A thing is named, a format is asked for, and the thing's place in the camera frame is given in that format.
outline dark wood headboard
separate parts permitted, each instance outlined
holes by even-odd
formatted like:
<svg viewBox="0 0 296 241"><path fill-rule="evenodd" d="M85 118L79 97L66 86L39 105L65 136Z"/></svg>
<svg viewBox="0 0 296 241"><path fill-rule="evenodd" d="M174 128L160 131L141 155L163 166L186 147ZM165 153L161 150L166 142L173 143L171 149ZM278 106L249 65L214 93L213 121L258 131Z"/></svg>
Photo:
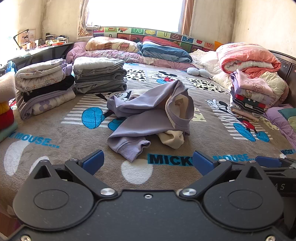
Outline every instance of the dark wood headboard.
<svg viewBox="0 0 296 241"><path fill-rule="evenodd" d="M281 62L281 68L277 73L289 86L289 94L284 103L296 108L296 58L272 50L270 52Z"/></svg>

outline desk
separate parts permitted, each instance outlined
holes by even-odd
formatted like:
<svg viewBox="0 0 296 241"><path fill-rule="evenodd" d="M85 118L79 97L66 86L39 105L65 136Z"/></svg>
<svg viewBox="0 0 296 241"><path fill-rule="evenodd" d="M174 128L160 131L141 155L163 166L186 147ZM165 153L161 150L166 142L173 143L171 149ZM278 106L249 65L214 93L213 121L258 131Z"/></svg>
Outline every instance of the desk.
<svg viewBox="0 0 296 241"><path fill-rule="evenodd" d="M73 48L74 43L65 43L63 45L49 46L40 49L28 51L31 55L18 56L10 59L17 67L17 70L35 63L45 62L57 58L66 58L67 53Z"/></svg>

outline silver screw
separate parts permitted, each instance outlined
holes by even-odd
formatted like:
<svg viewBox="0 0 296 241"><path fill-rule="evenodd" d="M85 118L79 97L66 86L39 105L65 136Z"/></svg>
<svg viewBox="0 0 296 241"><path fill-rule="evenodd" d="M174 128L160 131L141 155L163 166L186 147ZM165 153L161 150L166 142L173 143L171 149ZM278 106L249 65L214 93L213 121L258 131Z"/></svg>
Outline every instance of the silver screw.
<svg viewBox="0 0 296 241"><path fill-rule="evenodd" d="M196 190L193 188L185 188L182 190L184 196L194 196L196 193Z"/></svg>
<svg viewBox="0 0 296 241"><path fill-rule="evenodd" d="M265 241L276 241L276 237L274 237L273 235L268 236Z"/></svg>
<svg viewBox="0 0 296 241"><path fill-rule="evenodd" d="M111 196L115 193L115 190L112 188L103 188L100 191L100 194L104 195L104 196Z"/></svg>
<svg viewBox="0 0 296 241"><path fill-rule="evenodd" d="M146 198L146 199L151 199L153 196L151 195L151 194L146 194L145 196L144 196L144 198Z"/></svg>
<svg viewBox="0 0 296 241"><path fill-rule="evenodd" d="M31 238L28 235L23 235L22 237L20 237L21 241L31 241Z"/></svg>

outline blue blanket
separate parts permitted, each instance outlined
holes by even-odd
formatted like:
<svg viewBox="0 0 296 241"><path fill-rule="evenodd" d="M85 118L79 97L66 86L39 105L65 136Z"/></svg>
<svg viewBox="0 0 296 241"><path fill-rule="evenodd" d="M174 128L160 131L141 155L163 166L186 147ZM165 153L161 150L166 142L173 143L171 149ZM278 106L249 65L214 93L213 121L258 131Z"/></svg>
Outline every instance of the blue blanket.
<svg viewBox="0 0 296 241"><path fill-rule="evenodd" d="M141 49L142 55L146 57L161 58L174 62L191 63L191 56L183 49L161 46L152 42L145 43Z"/></svg>

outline purple pillow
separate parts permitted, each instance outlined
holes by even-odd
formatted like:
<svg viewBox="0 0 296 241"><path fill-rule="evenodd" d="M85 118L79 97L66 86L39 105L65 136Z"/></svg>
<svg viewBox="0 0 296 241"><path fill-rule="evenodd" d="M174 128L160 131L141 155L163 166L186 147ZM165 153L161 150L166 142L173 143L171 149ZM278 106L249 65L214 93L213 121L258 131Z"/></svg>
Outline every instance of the purple pillow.
<svg viewBox="0 0 296 241"><path fill-rule="evenodd" d="M271 107L265 111L264 116L276 125L280 132L287 138L290 144L296 149L296 132L290 126L289 122L282 116L278 110L293 108L290 104L281 104L279 107Z"/></svg>

